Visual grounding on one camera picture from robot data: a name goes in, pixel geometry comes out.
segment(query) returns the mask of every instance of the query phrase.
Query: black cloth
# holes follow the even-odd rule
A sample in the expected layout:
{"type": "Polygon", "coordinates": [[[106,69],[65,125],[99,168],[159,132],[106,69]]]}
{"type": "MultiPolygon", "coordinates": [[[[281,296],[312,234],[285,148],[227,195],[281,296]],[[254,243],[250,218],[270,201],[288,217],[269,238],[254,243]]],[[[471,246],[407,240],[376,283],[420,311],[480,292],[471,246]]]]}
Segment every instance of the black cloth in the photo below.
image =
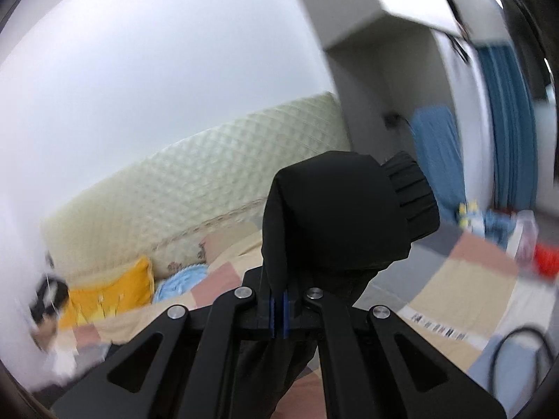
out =
{"type": "Polygon", "coordinates": [[[377,269],[411,241],[389,177],[371,156],[329,151],[280,170],[262,223],[262,256],[276,300],[296,271],[377,269]]]}
{"type": "MultiPolygon", "coordinates": [[[[122,345],[112,344],[107,351],[107,356],[105,357],[105,360],[107,360],[114,353],[116,353],[116,351],[121,346],[122,345]]],[[[95,367],[90,368],[90,370],[85,372],[83,375],[81,375],[78,378],[75,378],[73,380],[70,380],[65,385],[50,384],[48,386],[45,386],[45,387],[41,388],[40,390],[36,390],[35,392],[32,392],[31,394],[35,397],[35,399],[39,403],[41,403],[47,410],[49,410],[52,407],[52,405],[54,405],[54,403],[59,398],[61,398],[66,392],[68,392],[70,389],[72,389],[72,387],[74,387],[76,384],[78,384],[82,379],[84,379],[94,369],[95,369],[95,367]]]]}
{"type": "Polygon", "coordinates": [[[68,301],[68,285],[58,277],[45,275],[41,286],[37,290],[37,301],[30,306],[31,316],[37,324],[43,322],[43,316],[54,316],[58,310],[62,310],[68,301]],[[49,293],[49,289],[56,288],[52,302],[45,304],[45,297],[49,293]]]}
{"type": "MultiPolygon", "coordinates": [[[[408,256],[411,241],[439,226],[433,193],[416,162],[327,152],[280,170],[264,211],[262,255],[276,302],[304,271],[352,306],[369,281],[408,256]]],[[[243,342],[233,419],[267,419],[312,359],[316,341],[243,342]]]]}

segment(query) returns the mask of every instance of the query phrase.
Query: bed headboard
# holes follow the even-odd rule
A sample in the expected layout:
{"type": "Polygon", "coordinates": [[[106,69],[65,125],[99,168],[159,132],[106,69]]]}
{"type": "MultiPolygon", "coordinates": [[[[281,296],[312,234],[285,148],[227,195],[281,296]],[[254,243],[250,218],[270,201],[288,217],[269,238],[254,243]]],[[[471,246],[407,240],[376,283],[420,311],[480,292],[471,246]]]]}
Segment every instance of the bed headboard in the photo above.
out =
{"type": "Polygon", "coordinates": [[[238,118],[171,145],[83,191],[44,219],[56,272],[72,285],[152,258],[196,263],[200,240],[233,222],[261,219],[274,174],[329,150],[347,151],[330,93],[238,118]]]}

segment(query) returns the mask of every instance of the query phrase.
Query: bed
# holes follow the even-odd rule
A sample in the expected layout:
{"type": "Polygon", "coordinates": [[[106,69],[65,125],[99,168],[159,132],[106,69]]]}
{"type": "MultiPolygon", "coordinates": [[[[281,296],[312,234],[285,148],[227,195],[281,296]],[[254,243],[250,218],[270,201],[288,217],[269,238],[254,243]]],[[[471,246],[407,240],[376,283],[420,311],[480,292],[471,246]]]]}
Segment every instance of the bed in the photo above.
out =
{"type": "MultiPolygon", "coordinates": [[[[245,271],[262,263],[262,213],[273,175],[322,152],[349,149],[340,107],[325,93],[189,137],[83,191],[42,225],[57,274],[71,287],[113,277],[141,255],[159,279],[173,266],[194,263],[207,263],[209,274],[178,297],[62,331],[55,346],[79,352],[124,344],[169,306],[203,307],[239,286],[245,271]]],[[[487,388],[494,348],[515,327],[534,324],[559,345],[556,298],[554,284],[443,223],[413,244],[407,260],[374,278],[356,307],[389,306],[487,388]]],[[[524,337],[503,347],[496,396],[509,416],[530,397],[538,351],[524,337]]],[[[275,417],[325,417],[318,355],[275,417]]]]}

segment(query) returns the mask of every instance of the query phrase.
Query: patchwork quilt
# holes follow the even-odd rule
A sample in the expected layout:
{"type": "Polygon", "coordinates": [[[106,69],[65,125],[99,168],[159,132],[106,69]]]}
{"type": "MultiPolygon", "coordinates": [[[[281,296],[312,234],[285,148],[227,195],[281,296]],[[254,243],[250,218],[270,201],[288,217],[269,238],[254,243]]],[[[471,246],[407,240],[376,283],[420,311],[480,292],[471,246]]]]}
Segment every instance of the patchwork quilt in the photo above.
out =
{"type": "MultiPolygon", "coordinates": [[[[240,285],[250,268],[260,266],[261,232],[223,250],[208,277],[190,292],[95,324],[61,332],[60,348],[79,352],[91,344],[131,340],[167,307],[189,309],[211,304],[240,285]]],[[[393,263],[370,282],[355,307],[385,304],[467,373],[487,388],[491,356],[516,327],[531,324],[559,346],[557,288],[519,270],[501,249],[458,227],[442,223],[433,235],[413,244],[410,256],[393,263]]],[[[496,370],[496,396],[509,417],[529,400],[539,342],[518,336],[502,347],[496,370]]],[[[326,417],[318,354],[277,406],[277,419],[326,417]]]]}

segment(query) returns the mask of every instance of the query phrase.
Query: black cable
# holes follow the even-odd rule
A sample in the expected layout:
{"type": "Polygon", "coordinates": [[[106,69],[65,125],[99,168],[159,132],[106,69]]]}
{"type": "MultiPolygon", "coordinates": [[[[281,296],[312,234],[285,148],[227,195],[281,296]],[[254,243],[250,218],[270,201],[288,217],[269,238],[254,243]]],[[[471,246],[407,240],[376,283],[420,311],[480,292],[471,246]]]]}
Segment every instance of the black cable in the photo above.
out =
{"type": "Polygon", "coordinates": [[[460,43],[458,42],[458,40],[454,36],[449,35],[448,33],[446,33],[446,35],[451,42],[452,49],[454,49],[454,51],[458,54],[458,56],[460,58],[462,58],[462,61],[464,63],[469,65],[470,64],[470,56],[468,55],[468,53],[464,50],[464,48],[460,45],[460,43]]]}
{"type": "MultiPolygon", "coordinates": [[[[552,346],[549,342],[549,340],[547,340],[547,337],[545,336],[545,334],[539,330],[536,327],[533,326],[522,326],[519,328],[516,328],[515,330],[511,331],[510,333],[508,333],[505,338],[503,338],[499,344],[497,345],[497,348],[495,348],[495,352],[493,353],[493,358],[491,359],[491,364],[489,366],[489,386],[488,386],[488,390],[489,393],[492,396],[495,396],[495,370],[496,370],[496,366],[497,366],[497,357],[499,356],[499,351],[501,350],[503,344],[505,343],[505,341],[507,341],[508,338],[515,336],[517,334],[522,334],[522,333],[530,333],[535,335],[537,338],[539,338],[542,342],[542,346],[543,349],[546,352],[546,356],[547,359],[550,363],[550,365],[553,364],[553,360],[554,360],[554,351],[552,349],[552,346]]],[[[538,358],[538,353],[536,352],[536,367],[535,367],[535,383],[534,383],[534,390],[533,392],[536,391],[536,389],[539,386],[539,376],[540,376],[540,367],[539,367],[539,358],[538,358]]]]}
{"type": "Polygon", "coordinates": [[[382,116],[382,119],[384,120],[387,129],[398,128],[400,125],[400,121],[403,120],[408,125],[410,130],[412,130],[412,125],[410,124],[410,122],[402,115],[400,115],[397,111],[389,111],[385,113],[382,116]]]}
{"type": "Polygon", "coordinates": [[[456,22],[461,26],[464,27],[464,20],[462,19],[462,14],[460,14],[460,9],[458,9],[458,5],[456,4],[456,2],[454,0],[446,0],[448,3],[448,6],[450,6],[451,11],[452,11],[452,15],[454,16],[456,22]]]}
{"type": "Polygon", "coordinates": [[[43,322],[43,315],[54,316],[58,310],[63,308],[67,300],[68,285],[62,279],[46,275],[37,290],[37,301],[29,307],[33,321],[40,324],[43,322]],[[56,292],[50,305],[46,305],[45,297],[50,293],[51,288],[56,288],[56,292]]]}

